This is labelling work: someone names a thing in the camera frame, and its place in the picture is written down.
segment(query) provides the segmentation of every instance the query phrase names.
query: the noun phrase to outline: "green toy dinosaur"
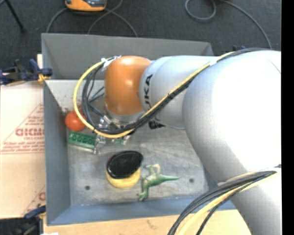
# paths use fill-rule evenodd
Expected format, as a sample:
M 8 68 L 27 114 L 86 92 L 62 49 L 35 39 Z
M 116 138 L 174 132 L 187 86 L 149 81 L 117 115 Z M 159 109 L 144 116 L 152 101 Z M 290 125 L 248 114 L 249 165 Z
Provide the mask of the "green toy dinosaur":
M 149 187 L 157 186 L 168 180 L 179 179 L 179 177 L 165 176 L 160 174 L 159 164 L 147 165 L 146 168 L 150 170 L 150 175 L 147 177 L 142 177 L 142 192 L 139 194 L 139 201 L 144 201 L 148 198 Z

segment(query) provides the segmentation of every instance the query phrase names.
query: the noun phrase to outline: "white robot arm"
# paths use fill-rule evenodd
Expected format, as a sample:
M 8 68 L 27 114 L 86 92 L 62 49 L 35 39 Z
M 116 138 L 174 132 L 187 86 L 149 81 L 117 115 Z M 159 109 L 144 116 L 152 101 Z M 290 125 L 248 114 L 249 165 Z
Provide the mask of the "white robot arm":
M 185 86 L 185 79 L 207 62 L 209 65 Z M 170 95 L 179 84 L 187 89 L 180 91 L 177 86 L 178 93 Z M 109 117 L 103 118 L 108 120 L 106 125 L 113 122 L 116 128 L 104 132 L 90 124 L 88 127 L 106 137 L 127 135 L 136 125 L 129 124 L 127 131 L 118 127 L 144 120 L 146 112 L 159 107 L 166 95 L 167 104 L 152 117 L 161 124 L 185 129 L 217 183 L 281 164 L 281 52 L 243 50 L 221 59 L 117 58 L 105 74 Z M 232 202 L 253 235 L 282 234 L 281 173 L 237 194 Z

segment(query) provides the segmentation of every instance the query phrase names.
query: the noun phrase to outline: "tripod leg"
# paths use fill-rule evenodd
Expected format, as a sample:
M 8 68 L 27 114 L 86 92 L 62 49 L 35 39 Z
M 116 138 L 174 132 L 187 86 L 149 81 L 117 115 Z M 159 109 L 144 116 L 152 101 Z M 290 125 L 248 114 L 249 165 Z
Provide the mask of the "tripod leg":
M 14 16 L 16 22 L 17 22 L 18 25 L 20 26 L 21 31 L 24 31 L 25 28 L 24 28 L 24 26 L 22 25 L 20 19 L 18 18 L 18 15 L 15 13 L 15 11 L 14 11 L 12 5 L 10 4 L 10 1 L 9 1 L 9 0 L 5 0 L 5 2 L 6 2 L 6 4 L 8 5 L 9 9 L 11 10 L 11 12 L 12 12 L 12 14 L 13 14 L 13 16 Z

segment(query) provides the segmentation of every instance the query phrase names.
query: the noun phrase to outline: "gray box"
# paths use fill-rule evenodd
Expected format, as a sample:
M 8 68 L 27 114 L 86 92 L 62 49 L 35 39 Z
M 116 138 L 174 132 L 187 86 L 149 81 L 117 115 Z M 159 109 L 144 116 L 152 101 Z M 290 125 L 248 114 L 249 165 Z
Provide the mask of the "gray box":
M 53 79 L 44 84 L 45 150 L 47 174 L 47 224 L 72 224 L 179 214 L 197 196 L 216 186 L 193 150 L 185 131 L 143 126 L 125 146 L 108 142 L 100 154 L 67 143 L 65 112 L 71 110 L 77 79 L 102 57 L 140 55 L 151 60 L 169 55 L 213 55 L 208 43 L 161 39 L 43 34 L 43 66 Z M 103 83 L 103 74 L 95 86 Z M 178 176 L 149 189 L 138 201 L 140 184 L 118 189 L 105 179 L 109 156 L 137 150 L 146 165 L 159 164 L 161 173 Z

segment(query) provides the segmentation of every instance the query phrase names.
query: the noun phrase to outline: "black lid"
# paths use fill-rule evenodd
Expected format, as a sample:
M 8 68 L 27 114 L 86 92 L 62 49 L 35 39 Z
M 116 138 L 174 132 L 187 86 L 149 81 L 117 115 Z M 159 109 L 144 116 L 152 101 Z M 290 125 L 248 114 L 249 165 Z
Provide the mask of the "black lid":
M 112 178 L 131 176 L 141 166 L 143 155 L 138 151 L 122 151 L 114 154 L 107 163 L 107 172 Z

